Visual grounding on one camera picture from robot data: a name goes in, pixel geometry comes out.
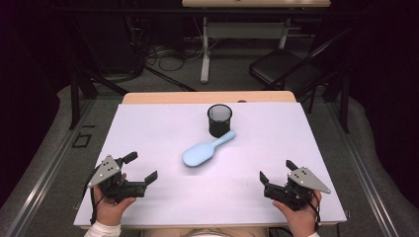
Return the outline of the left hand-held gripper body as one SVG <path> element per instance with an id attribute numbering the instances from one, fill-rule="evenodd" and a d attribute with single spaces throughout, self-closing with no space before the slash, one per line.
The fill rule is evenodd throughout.
<path id="1" fill-rule="evenodd" d="M 87 182 L 87 187 L 91 189 L 98 186 L 106 198 L 111 198 L 116 202 L 121 202 L 125 198 L 143 198 L 147 184 L 130 182 L 123 177 L 124 157 L 114 159 L 112 155 L 107 155 L 95 168 Z"/>

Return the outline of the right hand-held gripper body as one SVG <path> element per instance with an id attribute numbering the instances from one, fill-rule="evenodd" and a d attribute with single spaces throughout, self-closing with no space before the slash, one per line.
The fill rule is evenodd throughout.
<path id="1" fill-rule="evenodd" d="M 313 191 L 330 194 L 330 189 L 308 168 L 301 167 L 288 173 L 288 182 L 282 187 L 270 181 L 264 185 L 264 197 L 277 200 L 291 210 L 301 210 L 311 203 Z"/>

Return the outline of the light blue hairbrush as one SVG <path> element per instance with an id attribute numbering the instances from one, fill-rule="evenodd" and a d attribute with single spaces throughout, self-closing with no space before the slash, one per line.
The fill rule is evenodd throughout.
<path id="1" fill-rule="evenodd" d="M 213 156 L 218 146 L 232 140 L 235 136 L 236 133 L 231 130 L 213 142 L 201 142 L 190 147 L 182 155 L 183 163 L 187 167 L 201 166 Z"/>

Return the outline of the black mesh cup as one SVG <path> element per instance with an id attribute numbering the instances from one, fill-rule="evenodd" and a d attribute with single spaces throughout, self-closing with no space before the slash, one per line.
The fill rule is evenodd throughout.
<path id="1" fill-rule="evenodd" d="M 209 133 L 213 137 L 221 137 L 230 131 L 232 109 L 224 104 L 211 106 L 207 112 L 209 119 Z"/>

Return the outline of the person's left hand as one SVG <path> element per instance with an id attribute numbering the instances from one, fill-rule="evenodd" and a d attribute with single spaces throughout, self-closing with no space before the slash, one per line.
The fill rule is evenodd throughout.
<path id="1" fill-rule="evenodd" d="M 124 212 L 129 206 L 135 203 L 135 197 L 128 197 L 121 202 L 115 202 L 111 198 L 107 198 L 98 186 L 93 188 L 94 207 L 96 208 L 96 220 L 107 226 L 117 226 L 122 223 Z"/>

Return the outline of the person's right hand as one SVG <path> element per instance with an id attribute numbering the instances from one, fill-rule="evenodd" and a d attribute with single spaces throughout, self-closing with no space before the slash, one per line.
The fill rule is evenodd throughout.
<path id="1" fill-rule="evenodd" d="M 275 206 L 286 218 L 293 237 L 308 237 L 314 232 L 317 232 L 315 230 L 317 216 L 316 209 L 319 207 L 321 199 L 321 192 L 314 190 L 313 198 L 311 200 L 313 208 L 308 205 L 305 209 L 293 211 L 288 206 L 277 200 L 274 200 L 272 205 Z"/>

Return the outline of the white table mat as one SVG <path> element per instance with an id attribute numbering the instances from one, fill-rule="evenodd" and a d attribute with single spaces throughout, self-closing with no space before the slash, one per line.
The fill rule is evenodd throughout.
<path id="1" fill-rule="evenodd" d="M 313 133 L 298 103 L 233 103 L 234 139 L 197 168 L 185 150 L 211 142 L 206 104 L 121 105 L 100 155 L 138 157 L 123 167 L 131 181 L 158 174 L 143 198 L 124 214 L 126 228 L 274 226 L 284 216 L 264 197 L 261 174 L 284 185 L 286 163 L 312 171 L 333 186 Z"/>

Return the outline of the black metal stand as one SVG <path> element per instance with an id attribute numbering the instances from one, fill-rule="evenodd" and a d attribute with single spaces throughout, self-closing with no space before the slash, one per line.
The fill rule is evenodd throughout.
<path id="1" fill-rule="evenodd" d="M 117 92 L 122 96 L 126 95 L 128 90 L 123 89 L 117 84 L 104 78 L 99 73 L 96 73 L 89 67 L 85 66 L 81 59 L 78 57 L 76 53 L 76 47 L 74 46 L 74 43 L 70 37 L 65 37 L 63 41 L 65 42 L 66 52 L 72 65 L 72 76 L 70 79 L 72 119 L 70 128 L 73 129 L 81 120 L 79 92 L 82 92 L 88 100 L 95 100 L 99 93 L 94 86 L 94 82 L 99 82 L 100 84 L 108 87 L 109 89 Z"/>

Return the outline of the black folding chair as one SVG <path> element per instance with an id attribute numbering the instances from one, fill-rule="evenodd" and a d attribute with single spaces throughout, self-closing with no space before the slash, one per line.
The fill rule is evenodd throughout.
<path id="1" fill-rule="evenodd" d="M 310 99 L 308 111 L 311 112 L 316 88 L 337 74 L 336 70 L 322 69 L 320 62 L 351 32 L 351 29 L 344 30 L 305 57 L 289 50 L 276 49 L 251 63 L 249 73 L 263 85 L 264 90 L 290 91 L 296 98 L 305 96 L 304 102 Z"/>

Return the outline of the white-legged desk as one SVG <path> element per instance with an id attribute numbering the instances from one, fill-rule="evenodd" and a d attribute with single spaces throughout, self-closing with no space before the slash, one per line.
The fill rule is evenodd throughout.
<path id="1" fill-rule="evenodd" d="M 182 0 L 186 8 L 202 10 L 305 10 L 328 8 L 331 0 Z M 211 22 L 203 17 L 203 64 L 201 82 L 210 78 L 210 39 L 278 39 L 283 48 L 289 32 L 290 19 L 276 23 Z"/>

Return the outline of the black floor socket frame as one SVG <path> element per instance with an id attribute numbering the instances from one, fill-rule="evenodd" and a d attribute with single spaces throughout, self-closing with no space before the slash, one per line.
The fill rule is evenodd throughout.
<path id="1" fill-rule="evenodd" d="M 89 145 L 91 138 L 91 134 L 79 132 L 72 142 L 72 148 L 86 148 Z"/>

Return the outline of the metal floor rail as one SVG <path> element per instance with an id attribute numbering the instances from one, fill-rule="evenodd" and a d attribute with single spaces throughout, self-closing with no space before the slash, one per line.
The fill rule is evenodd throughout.
<path id="1" fill-rule="evenodd" d="M 82 237 L 73 224 L 86 177 L 95 164 L 95 131 L 91 114 L 96 103 L 82 106 L 81 120 L 71 129 L 58 112 L 30 167 L 6 206 L 0 209 L 0 237 Z M 86 148 L 72 148 L 77 134 L 91 134 Z"/>
<path id="2" fill-rule="evenodd" d="M 399 237 L 399 234 L 395 229 L 391 218 L 389 217 L 388 211 L 384 207 L 382 198 L 378 194 L 377 189 L 366 169 L 364 162 L 362 161 L 362 158 L 353 140 L 340 123 L 337 107 L 334 104 L 326 104 L 326 108 L 332 117 L 332 120 L 344 143 L 344 146 L 349 152 L 351 165 L 367 198 L 370 208 L 376 218 L 377 224 L 383 237 Z"/>

